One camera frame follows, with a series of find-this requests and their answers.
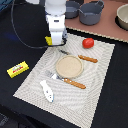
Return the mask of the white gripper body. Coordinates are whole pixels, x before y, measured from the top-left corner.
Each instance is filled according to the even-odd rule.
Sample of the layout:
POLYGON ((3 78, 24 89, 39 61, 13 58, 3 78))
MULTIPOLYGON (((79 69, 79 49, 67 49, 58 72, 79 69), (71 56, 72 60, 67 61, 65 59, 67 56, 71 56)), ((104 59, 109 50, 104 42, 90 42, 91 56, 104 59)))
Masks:
POLYGON ((49 25, 52 44, 60 45, 62 43, 62 39, 67 37, 67 31, 65 27, 65 16, 47 15, 46 19, 49 25))

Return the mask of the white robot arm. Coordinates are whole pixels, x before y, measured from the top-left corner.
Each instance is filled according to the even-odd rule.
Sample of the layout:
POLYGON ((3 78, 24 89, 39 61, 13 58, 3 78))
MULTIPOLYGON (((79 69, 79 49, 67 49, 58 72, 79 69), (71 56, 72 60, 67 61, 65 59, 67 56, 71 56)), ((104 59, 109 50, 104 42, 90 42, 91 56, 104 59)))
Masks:
POLYGON ((60 45, 65 31, 66 0, 26 0, 31 4, 44 2, 46 21, 49 25, 52 44, 60 45))

